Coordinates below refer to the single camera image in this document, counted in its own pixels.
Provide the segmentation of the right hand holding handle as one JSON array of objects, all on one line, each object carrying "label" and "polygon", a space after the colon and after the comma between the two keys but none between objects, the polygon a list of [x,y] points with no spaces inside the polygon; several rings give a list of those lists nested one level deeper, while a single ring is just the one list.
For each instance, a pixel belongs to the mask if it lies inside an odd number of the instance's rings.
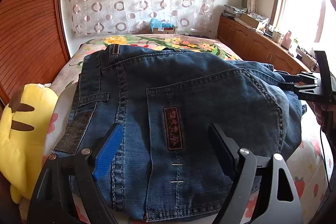
[{"label": "right hand holding handle", "polygon": [[329,106],[313,102],[313,112],[315,113],[317,123],[320,126],[323,125],[325,119],[324,116],[329,110],[331,110]]}]

